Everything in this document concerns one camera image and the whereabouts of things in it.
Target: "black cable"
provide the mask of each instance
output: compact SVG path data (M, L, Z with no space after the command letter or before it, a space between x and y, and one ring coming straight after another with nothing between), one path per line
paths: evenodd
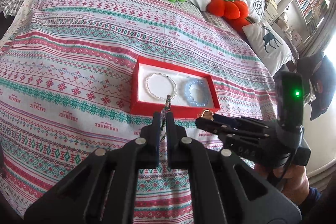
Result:
M282 172L282 174L281 174L281 176L280 176L280 178L279 178L279 182L284 178L286 172L288 171L288 168L289 168L290 165L292 164L293 159L294 159L295 154L296 154L296 151L297 151L297 149L296 149L294 152L291 152L290 158L289 158L289 160L286 162L286 165L285 165L285 167L284 167L284 169L283 169L283 172Z

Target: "bed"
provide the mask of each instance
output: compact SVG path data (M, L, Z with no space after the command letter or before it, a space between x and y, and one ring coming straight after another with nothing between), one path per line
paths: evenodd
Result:
M22 217L89 153L120 148L151 123L128 114L139 56L211 74L220 114L276 115L274 81L260 59L223 20L189 2L24 0L1 43L0 190ZM193 119L176 122L221 148ZM165 143L160 151L159 167L139 172L134 223L192 223L188 172L167 167Z

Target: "red jewelry box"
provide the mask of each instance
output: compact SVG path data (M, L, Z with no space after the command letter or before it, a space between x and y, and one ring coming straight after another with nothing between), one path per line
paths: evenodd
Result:
M149 102L142 102L138 100L138 79L139 79L139 65L151 65L155 67L160 67L164 69L174 70L178 72L184 72L190 75L195 75L199 77L203 77L208 81L212 101L213 101L213 108L209 108L209 110L216 112L220 110L220 104L218 101L218 97L216 94L216 90L209 74L194 71L191 69L187 69L184 67L180 67L177 65L145 58L139 57L138 62L135 65L134 72L132 75L132 94L131 94L131 107L130 107L130 114L142 115L142 116L153 116L154 112L161 112L163 109L165 102L161 104L156 103L149 103ZM173 112L175 118L197 118L197 115L204 110L204 107L191 107L191 106L175 106L171 105L171 112Z

